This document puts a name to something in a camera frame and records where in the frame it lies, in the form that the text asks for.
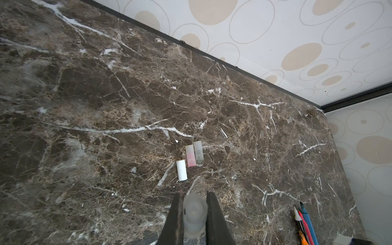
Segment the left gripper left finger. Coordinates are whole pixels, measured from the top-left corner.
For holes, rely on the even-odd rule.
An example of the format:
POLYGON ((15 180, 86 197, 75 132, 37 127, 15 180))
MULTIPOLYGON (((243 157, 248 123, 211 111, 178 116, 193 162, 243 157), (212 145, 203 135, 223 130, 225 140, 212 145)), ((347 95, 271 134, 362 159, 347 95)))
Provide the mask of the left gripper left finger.
POLYGON ((156 245, 183 245, 183 200, 183 191, 175 194, 156 245))

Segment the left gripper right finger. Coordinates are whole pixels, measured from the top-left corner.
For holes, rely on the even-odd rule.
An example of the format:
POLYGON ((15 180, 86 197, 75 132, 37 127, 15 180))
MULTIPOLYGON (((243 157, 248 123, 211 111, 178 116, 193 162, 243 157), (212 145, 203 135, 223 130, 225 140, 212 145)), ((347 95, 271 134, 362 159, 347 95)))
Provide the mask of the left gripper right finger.
POLYGON ((207 221, 206 221, 206 244, 207 245, 235 245, 227 222, 214 192, 207 192, 207 221))

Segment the clear grey pen cap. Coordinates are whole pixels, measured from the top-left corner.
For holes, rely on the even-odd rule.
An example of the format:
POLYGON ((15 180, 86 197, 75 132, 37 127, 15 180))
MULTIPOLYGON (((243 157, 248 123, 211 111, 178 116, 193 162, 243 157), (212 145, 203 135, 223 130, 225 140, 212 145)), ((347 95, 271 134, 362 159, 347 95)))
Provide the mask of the clear grey pen cap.
POLYGON ((207 202, 202 196, 188 194, 183 202, 184 233, 189 239, 198 238, 205 229, 207 221, 207 202))

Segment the white pen cap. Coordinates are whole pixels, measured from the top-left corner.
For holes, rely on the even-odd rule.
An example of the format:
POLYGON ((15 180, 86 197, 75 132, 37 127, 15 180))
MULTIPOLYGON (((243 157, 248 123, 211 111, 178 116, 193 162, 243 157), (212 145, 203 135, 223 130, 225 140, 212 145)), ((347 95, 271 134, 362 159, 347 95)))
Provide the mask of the white pen cap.
POLYGON ((178 174, 178 181, 185 181, 188 179, 187 177, 187 170, 186 170, 186 162, 185 160, 179 160, 176 162, 177 166, 177 174, 178 174))

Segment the clear pink pen cap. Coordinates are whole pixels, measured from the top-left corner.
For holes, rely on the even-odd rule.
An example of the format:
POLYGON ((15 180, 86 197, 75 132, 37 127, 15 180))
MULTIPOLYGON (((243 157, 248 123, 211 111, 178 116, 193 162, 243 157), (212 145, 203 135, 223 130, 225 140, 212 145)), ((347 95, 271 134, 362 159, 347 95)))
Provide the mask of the clear pink pen cap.
POLYGON ((188 145, 186 148, 187 166, 193 167, 197 165, 194 145, 188 145))

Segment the clear blue pen cap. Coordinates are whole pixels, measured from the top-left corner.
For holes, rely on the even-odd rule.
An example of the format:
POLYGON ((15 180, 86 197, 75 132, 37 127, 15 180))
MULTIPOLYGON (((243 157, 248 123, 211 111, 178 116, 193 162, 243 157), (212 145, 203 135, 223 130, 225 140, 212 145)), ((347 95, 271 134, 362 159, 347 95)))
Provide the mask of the clear blue pen cap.
POLYGON ((196 163, 201 163, 204 161, 203 146, 201 141, 194 142, 195 158, 196 163))

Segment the orange marker pen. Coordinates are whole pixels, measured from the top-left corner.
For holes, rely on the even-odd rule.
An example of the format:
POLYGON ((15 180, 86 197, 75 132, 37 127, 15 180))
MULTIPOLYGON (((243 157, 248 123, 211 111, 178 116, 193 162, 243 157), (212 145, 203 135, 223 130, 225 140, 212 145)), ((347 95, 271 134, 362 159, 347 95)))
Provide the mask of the orange marker pen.
POLYGON ((301 245, 309 245, 302 231, 299 231, 301 245))

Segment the pink marker pen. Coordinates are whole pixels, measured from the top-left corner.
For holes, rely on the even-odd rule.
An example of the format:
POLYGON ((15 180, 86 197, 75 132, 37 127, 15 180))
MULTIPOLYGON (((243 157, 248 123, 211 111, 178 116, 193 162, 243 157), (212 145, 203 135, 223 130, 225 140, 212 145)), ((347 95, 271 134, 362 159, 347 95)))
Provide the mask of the pink marker pen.
POLYGON ((303 216, 303 214, 301 213, 301 211, 298 211, 298 213, 299 213, 299 216, 300 216, 301 219, 302 219, 302 224, 303 224, 303 226, 304 226, 304 230, 305 230, 305 233, 306 233, 306 237, 307 237, 308 243, 309 243, 310 245, 314 245, 314 242, 313 242, 313 239, 312 239, 312 236, 311 236, 311 233, 310 233, 308 224, 306 223, 306 221, 305 221, 305 219, 304 219, 304 216, 303 216))

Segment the blue marker pen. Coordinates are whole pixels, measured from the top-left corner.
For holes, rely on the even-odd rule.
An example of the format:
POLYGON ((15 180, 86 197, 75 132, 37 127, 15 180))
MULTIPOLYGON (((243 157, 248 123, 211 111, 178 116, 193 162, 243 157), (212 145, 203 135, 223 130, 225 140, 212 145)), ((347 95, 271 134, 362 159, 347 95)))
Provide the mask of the blue marker pen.
POLYGON ((305 222, 307 223, 307 227, 308 227, 308 230, 309 230, 308 237, 309 237, 309 239, 311 241, 311 244, 312 245, 319 245, 317 237, 316 237, 316 234, 315 234, 315 230, 313 228, 313 225, 312 225, 312 222, 311 222, 311 219, 310 219, 310 216, 309 216, 309 214, 308 214, 308 212, 307 212, 303 202, 300 202, 300 207, 301 207, 301 213, 303 215, 303 218, 304 218, 305 222))

